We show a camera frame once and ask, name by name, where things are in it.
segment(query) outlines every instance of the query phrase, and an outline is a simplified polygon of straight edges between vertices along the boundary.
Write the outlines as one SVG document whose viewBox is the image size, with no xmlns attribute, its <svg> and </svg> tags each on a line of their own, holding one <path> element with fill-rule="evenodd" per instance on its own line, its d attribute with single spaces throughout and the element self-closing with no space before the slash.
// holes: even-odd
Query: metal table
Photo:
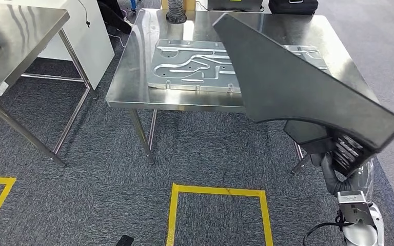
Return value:
<svg viewBox="0 0 394 246">
<path fill-rule="evenodd" d="M 97 97 L 66 34 L 62 30 L 64 23 L 69 18 L 67 11 L 62 9 L 0 4 L 0 98 L 21 76 L 82 81 L 86 86 L 83 96 L 79 100 L 53 151 L 49 150 L 0 106 L 0 118 L 5 120 L 12 128 L 21 133 L 60 166 L 65 166 L 65 164 L 57 157 L 57 153 L 76 119 L 82 104 L 90 92 L 93 97 Z M 57 33 L 67 48 L 81 78 L 23 74 Z"/>
<path fill-rule="evenodd" d="M 164 90 L 147 85 L 147 74 L 152 72 L 151 61 L 158 39 L 219 42 L 212 24 L 222 14 L 187 11 L 188 21 L 180 25 L 167 23 L 165 10 L 142 9 L 136 18 L 106 101 L 110 107 L 129 109 L 150 163 L 154 163 L 151 145 L 157 110 L 245 112 L 238 93 Z M 378 101 L 324 16 L 237 13 L 236 17 L 281 45 L 317 47 L 332 76 Z M 136 109 L 154 110 L 148 138 Z M 295 147 L 301 159 L 301 151 L 297 145 Z"/>
</svg>

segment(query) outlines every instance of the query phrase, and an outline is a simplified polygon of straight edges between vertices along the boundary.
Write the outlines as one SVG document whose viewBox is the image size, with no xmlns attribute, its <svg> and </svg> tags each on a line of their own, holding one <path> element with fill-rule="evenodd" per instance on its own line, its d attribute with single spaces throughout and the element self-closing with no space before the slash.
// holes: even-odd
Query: machined aluminum plate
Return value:
<svg viewBox="0 0 394 246">
<path fill-rule="evenodd" d="M 286 45 L 286 49 L 328 72 L 317 48 Z M 154 51 L 148 85 L 158 89 L 240 93 L 229 56 L 221 42 L 160 39 Z"/>
</svg>

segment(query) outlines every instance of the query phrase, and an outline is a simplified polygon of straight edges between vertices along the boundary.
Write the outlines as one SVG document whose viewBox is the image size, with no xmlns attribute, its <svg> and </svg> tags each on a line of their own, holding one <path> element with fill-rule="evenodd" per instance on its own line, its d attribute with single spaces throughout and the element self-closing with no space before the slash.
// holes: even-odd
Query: floor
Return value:
<svg viewBox="0 0 394 246">
<path fill-rule="evenodd" d="M 330 17 L 337 13 L 332 9 L 336 1 L 326 4 L 323 10 L 332 14 L 332 24 L 339 21 L 335 29 L 346 43 L 348 36 L 340 34 L 343 21 Z M 159 7 L 147 0 L 142 5 Z M 163 245 L 173 183 L 265 190 L 274 245 L 299 245 L 311 227 L 334 220 L 336 199 L 326 192 L 320 170 L 307 167 L 300 175 L 290 174 L 296 156 L 283 122 L 257 125 L 242 114 L 160 111 L 157 162 L 148 165 L 128 112 L 105 103 L 123 51 L 118 40 L 111 41 L 116 56 L 97 89 L 100 96 L 84 104 L 62 149 L 68 167 L 59 168 L 0 120 L 0 177 L 17 178 L 0 210 L 0 245 L 116 245 L 122 235 L 135 238 L 133 245 Z M 362 63 L 366 51 L 356 53 L 353 41 L 347 43 L 369 81 L 368 65 L 377 59 Z M 30 71 L 76 75 L 70 64 L 44 59 Z M 3 106 L 53 147 L 83 88 L 23 78 Z M 148 129 L 151 112 L 139 113 Z M 379 156 L 383 165 L 376 162 L 373 200 L 383 214 L 386 244 L 394 245 L 394 184 L 388 174 L 394 161 L 386 155 Z M 174 245 L 263 245 L 261 221 L 255 197 L 179 194 Z M 336 228 L 323 228 L 309 241 L 343 245 Z"/>
<path fill-rule="evenodd" d="M 381 104 L 394 111 L 394 0 L 325 0 L 328 18 Z M 378 155 L 394 190 L 394 141 Z"/>
</svg>

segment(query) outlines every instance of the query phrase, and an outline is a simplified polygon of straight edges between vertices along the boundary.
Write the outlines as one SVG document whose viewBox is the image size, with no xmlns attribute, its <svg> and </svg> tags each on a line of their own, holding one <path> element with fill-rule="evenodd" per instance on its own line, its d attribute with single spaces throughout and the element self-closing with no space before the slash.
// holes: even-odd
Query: cable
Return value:
<svg viewBox="0 0 394 246">
<path fill-rule="evenodd" d="M 338 215 L 336 216 L 336 218 L 334 219 L 334 222 L 325 222 L 325 223 L 321 223 L 317 226 L 315 226 L 314 228 L 310 229 L 310 231 L 307 232 L 307 234 L 303 237 L 303 246 L 307 246 L 306 241 L 307 238 L 317 229 L 321 228 L 321 227 L 325 227 L 325 226 L 335 226 L 335 227 L 339 227 L 339 229 L 342 231 L 342 227 L 346 227 L 346 226 L 350 226 L 353 223 L 344 223 L 345 222 L 345 218 L 344 215 L 342 214 L 341 210 L 338 210 Z"/>
<path fill-rule="evenodd" d="M 321 223 L 321 224 L 315 226 L 314 228 L 310 229 L 310 231 L 306 234 L 306 236 L 304 236 L 304 238 L 303 238 L 303 246 L 307 246 L 306 240 L 314 231 L 316 231 L 317 229 L 319 229 L 321 227 L 328 226 L 328 225 L 329 226 L 332 225 L 332 226 L 336 226 L 336 227 L 346 227 L 348 225 L 349 226 L 352 225 L 352 223 L 342 223 L 342 224 L 340 224 L 340 223 L 333 223 L 333 222 Z"/>
<path fill-rule="evenodd" d="M 200 1 L 195 1 L 196 3 L 199 3 L 200 6 L 202 6 L 202 8 L 204 8 L 206 11 L 209 11 L 207 8 L 205 8 L 205 6 L 203 6 L 202 3 L 200 3 Z"/>
<path fill-rule="evenodd" d="M 109 33 L 108 33 L 108 35 L 110 35 L 111 37 L 116 37 L 116 38 L 120 39 L 120 44 L 122 44 L 122 47 L 123 47 L 123 48 L 125 47 L 125 45 L 123 45 L 123 42 L 122 42 L 122 38 L 121 38 L 121 37 L 114 36 L 114 35 L 111 35 L 111 34 L 109 34 Z"/>
<path fill-rule="evenodd" d="M 124 13 L 124 18 L 123 18 L 123 20 L 124 19 L 127 19 L 127 17 L 128 17 L 128 12 L 126 12 L 126 10 L 124 10 L 124 9 L 120 9 L 121 10 L 121 12 L 122 12 L 122 14 Z"/>
<path fill-rule="evenodd" d="M 205 8 L 205 6 L 203 6 L 203 4 L 200 1 L 195 1 L 195 2 L 198 3 L 200 6 L 202 6 L 202 8 L 204 8 L 206 11 L 211 11 L 211 10 L 208 10 L 207 8 Z M 265 11 L 265 7 L 261 5 L 261 8 L 259 9 L 258 13 L 262 13 L 264 11 Z M 250 11 L 243 10 L 243 9 L 237 9 L 233 12 L 247 12 L 248 13 Z"/>
<path fill-rule="evenodd" d="M 88 21 L 88 13 L 87 13 L 87 9 L 85 8 L 85 6 L 84 6 L 84 4 L 81 2 L 81 0 L 77 0 L 81 5 L 82 5 L 82 7 L 84 8 L 84 10 L 85 10 L 85 24 L 87 24 L 87 27 L 88 28 L 90 28 L 90 22 Z"/>
</svg>

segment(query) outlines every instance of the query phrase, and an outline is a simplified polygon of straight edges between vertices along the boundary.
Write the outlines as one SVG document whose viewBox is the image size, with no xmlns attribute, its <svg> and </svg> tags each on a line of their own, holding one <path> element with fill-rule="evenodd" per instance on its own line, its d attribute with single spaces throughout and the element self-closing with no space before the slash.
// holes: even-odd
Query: black curved panel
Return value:
<svg viewBox="0 0 394 246">
<path fill-rule="evenodd" d="M 355 138 L 374 152 L 394 138 L 394 113 L 378 103 L 230 14 L 213 26 L 230 56 L 252 120 L 320 124 Z"/>
</svg>

